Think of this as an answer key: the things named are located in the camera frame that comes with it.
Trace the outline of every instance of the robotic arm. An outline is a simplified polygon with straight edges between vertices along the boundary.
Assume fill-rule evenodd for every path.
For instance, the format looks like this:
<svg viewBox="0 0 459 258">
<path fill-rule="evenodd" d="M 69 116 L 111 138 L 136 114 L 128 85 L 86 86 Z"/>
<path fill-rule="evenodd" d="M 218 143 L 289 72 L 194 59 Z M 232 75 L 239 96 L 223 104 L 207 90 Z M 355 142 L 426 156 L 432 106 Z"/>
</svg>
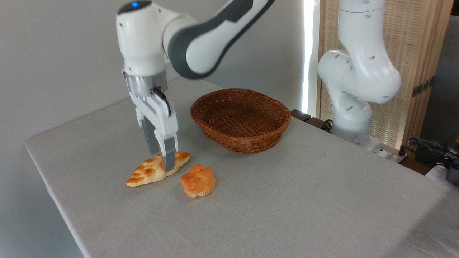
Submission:
<svg viewBox="0 0 459 258">
<path fill-rule="evenodd" d="M 174 168 L 178 150 L 177 118 L 164 94 L 168 88 L 166 61 L 189 79 L 212 74 L 226 51 L 273 2 L 231 0 L 204 23 L 149 0 L 128 3 L 118 11 L 123 76 L 150 153 L 161 153 L 164 171 Z"/>
<path fill-rule="evenodd" d="M 318 67 L 333 106 L 332 133 L 378 154 L 381 142 L 369 136 L 367 101 L 387 103 L 401 85 L 384 46 L 385 4 L 385 0 L 340 0 L 338 37 L 347 51 L 328 51 Z"/>
</svg>

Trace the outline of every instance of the orange bread bun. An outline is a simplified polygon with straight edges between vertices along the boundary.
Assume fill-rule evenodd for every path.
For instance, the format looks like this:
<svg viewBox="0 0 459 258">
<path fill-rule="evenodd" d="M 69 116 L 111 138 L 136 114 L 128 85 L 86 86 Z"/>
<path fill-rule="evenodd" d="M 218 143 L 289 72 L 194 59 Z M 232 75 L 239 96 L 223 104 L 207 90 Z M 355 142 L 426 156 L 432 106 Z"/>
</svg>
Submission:
<svg viewBox="0 0 459 258">
<path fill-rule="evenodd" d="M 156 155 L 153 159 L 145 160 L 134 170 L 131 178 L 126 182 L 127 186 L 136 187 L 152 182 L 161 181 L 167 176 L 177 172 L 177 170 L 190 160 L 190 154 L 184 151 L 175 153 L 174 169 L 164 172 L 161 155 Z"/>
<path fill-rule="evenodd" d="M 191 197 L 206 196 L 215 189 L 215 178 L 211 168 L 196 165 L 180 177 L 183 190 Z"/>
</svg>

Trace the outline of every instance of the wicker basket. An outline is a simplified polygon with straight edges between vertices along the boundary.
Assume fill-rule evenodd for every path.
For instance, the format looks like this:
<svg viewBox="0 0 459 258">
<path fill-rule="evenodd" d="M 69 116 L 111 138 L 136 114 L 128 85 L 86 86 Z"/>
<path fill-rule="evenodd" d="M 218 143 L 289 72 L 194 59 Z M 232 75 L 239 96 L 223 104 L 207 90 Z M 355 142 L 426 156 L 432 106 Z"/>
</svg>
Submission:
<svg viewBox="0 0 459 258">
<path fill-rule="evenodd" d="M 240 153 L 273 147 L 291 120 L 290 111 L 279 101 L 239 88 L 202 96 L 191 106 L 190 115 L 207 137 Z"/>
</svg>

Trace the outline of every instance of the black cable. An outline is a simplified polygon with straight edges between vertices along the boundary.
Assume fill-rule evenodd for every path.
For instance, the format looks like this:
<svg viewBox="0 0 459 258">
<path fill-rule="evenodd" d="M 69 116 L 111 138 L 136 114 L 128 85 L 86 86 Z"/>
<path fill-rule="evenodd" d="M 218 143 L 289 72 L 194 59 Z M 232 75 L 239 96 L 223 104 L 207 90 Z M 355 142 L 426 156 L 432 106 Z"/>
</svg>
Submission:
<svg viewBox="0 0 459 258">
<path fill-rule="evenodd" d="M 325 120 L 324 125 L 322 126 L 322 130 L 329 130 L 331 131 L 331 127 L 333 126 L 333 120 L 327 119 Z"/>
<path fill-rule="evenodd" d="M 409 145 L 410 146 L 421 146 L 424 148 L 428 148 L 429 150 L 442 154 L 442 155 L 452 155 L 455 156 L 456 158 L 459 158 L 459 155 L 447 150 L 446 148 L 442 147 L 438 142 L 434 140 L 424 140 L 416 137 L 411 137 L 409 139 Z"/>
<path fill-rule="evenodd" d="M 417 151 L 415 151 L 415 150 L 412 150 L 412 149 L 410 149 L 410 148 L 408 148 L 408 147 L 406 147 L 406 146 L 405 146 L 405 149 L 408 150 L 408 151 L 411 151 L 411 152 L 413 152 L 414 154 L 419 155 L 419 156 L 421 156 L 421 157 L 423 157 L 423 158 L 427 158 L 427 159 L 436 161 L 436 162 L 438 162 L 438 163 L 443 163 L 443 164 L 449 165 L 449 166 L 451 166 L 451 165 L 453 165 L 453 166 L 458 166 L 458 165 L 459 165 L 459 160 L 458 160 L 458 159 L 454 159 L 454 160 L 457 160 L 457 162 L 455 162 L 455 161 L 452 161 L 452 162 L 445 162 L 446 160 L 449 161 L 450 159 L 445 159 L 445 158 L 443 158 L 443 159 L 438 159 L 438 158 L 434 158 L 434 157 L 429 157 L 429 156 L 426 156 L 426 155 L 424 155 L 424 154 L 422 154 L 422 153 L 420 153 L 420 152 L 417 152 Z"/>
</svg>

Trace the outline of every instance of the table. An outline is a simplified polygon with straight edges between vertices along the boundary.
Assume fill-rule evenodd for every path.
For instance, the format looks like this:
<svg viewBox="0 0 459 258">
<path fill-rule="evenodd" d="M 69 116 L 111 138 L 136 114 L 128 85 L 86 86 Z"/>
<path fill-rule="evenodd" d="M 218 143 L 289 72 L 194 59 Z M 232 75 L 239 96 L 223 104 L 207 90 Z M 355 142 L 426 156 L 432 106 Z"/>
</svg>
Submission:
<svg viewBox="0 0 459 258">
<path fill-rule="evenodd" d="M 228 151 L 189 116 L 218 89 L 170 82 L 191 159 L 149 185 L 124 185 L 150 158 L 129 99 L 26 141 L 85 257 L 459 257 L 457 191 L 297 119 L 267 151 Z M 217 184 L 192 199 L 195 164 Z"/>
</svg>

